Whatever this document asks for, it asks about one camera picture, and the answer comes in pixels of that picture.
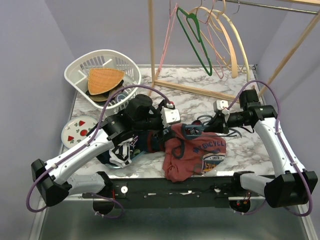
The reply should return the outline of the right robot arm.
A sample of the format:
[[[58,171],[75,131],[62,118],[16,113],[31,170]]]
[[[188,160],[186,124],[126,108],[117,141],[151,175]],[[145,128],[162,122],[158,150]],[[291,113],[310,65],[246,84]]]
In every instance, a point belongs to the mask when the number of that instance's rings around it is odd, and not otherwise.
[[[231,128],[251,126],[262,140],[271,159],[274,178],[242,171],[233,175],[230,191],[241,196],[247,190],[263,196],[272,208],[311,204],[311,194],[318,182],[314,171],[306,170],[282,133],[279,112],[272,105],[262,105],[255,90],[239,94],[241,111],[230,112],[226,100],[213,103],[215,116],[205,132],[226,134]]]

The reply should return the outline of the blue plastic hanger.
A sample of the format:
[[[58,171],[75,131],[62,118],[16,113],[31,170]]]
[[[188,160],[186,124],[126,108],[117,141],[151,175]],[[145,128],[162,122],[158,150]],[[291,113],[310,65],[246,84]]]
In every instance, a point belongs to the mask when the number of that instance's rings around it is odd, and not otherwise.
[[[200,115],[191,124],[187,124],[184,127],[184,133],[187,137],[199,137],[205,134],[210,137],[219,136],[222,138],[242,138],[242,134],[233,128],[231,128],[227,134],[209,132],[204,133],[204,129],[212,119],[213,117],[210,115]]]

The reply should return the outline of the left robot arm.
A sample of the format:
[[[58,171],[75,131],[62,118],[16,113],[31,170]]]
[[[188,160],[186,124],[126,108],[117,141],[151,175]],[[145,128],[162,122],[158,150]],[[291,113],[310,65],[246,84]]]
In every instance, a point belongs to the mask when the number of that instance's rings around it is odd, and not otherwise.
[[[31,188],[38,190],[47,207],[61,203],[69,195],[94,193],[107,197],[112,182],[105,172],[76,175],[76,171],[102,153],[129,143],[136,133],[162,132],[180,120],[179,110],[172,102],[163,99],[154,108],[149,96],[138,94],[123,110],[99,121],[74,147],[47,161],[35,160],[31,164]]]

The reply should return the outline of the red tank top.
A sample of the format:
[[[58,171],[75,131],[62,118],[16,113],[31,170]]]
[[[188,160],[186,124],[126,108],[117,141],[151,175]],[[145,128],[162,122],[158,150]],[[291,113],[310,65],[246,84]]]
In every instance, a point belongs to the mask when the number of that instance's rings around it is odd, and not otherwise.
[[[187,135],[186,124],[178,123],[168,129],[164,142],[164,177],[183,182],[193,175],[202,175],[223,162],[227,153],[226,141],[215,133]]]

